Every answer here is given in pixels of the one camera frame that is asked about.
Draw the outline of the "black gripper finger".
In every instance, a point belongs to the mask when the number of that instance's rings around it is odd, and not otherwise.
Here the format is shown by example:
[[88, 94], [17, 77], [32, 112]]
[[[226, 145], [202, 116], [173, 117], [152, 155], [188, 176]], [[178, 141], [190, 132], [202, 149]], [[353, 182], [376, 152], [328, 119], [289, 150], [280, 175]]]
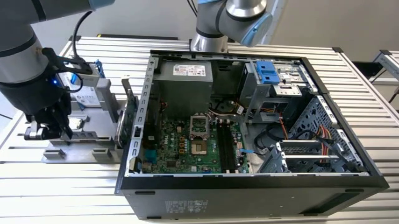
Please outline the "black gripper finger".
[[69, 127], [69, 119], [68, 116], [70, 114], [70, 104], [64, 102], [56, 102], [52, 106], [52, 114], [61, 130], [61, 138], [64, 141], [70, 141], [72, 139], [72, 129]]

